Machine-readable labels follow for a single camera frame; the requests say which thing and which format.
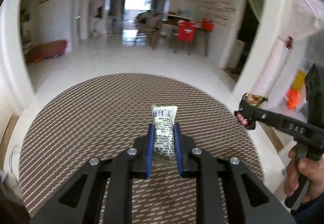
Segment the blue sleeve right forearm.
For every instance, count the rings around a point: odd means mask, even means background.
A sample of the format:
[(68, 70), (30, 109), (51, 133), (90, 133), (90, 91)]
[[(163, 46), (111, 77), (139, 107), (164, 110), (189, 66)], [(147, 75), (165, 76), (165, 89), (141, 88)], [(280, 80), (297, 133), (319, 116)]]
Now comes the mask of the blue sleeve right forearm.
[(298, 224), (324, 224), (323, 194), (305, 204), (300, 204), (297, 210), (291, 210), (291, 215)]

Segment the person's right hand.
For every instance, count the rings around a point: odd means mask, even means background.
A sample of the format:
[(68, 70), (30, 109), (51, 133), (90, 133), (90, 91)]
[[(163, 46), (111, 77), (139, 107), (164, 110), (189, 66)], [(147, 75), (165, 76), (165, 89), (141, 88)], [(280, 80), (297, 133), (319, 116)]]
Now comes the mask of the person's right hand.
[(293, 147), (288, 154), (291, 158), (287, 166), (287, 176), (284, 184), (284, 193), (290, 197), (299, 187), (298, 176), (304, 175), (310, 181), (307, 193), (302, 199), (302, 203), (313, 201), (320, 197), (323, 193), (323, 156), (320, 161), (313, 161), (308, 158), (296, 159), (295, 147)]

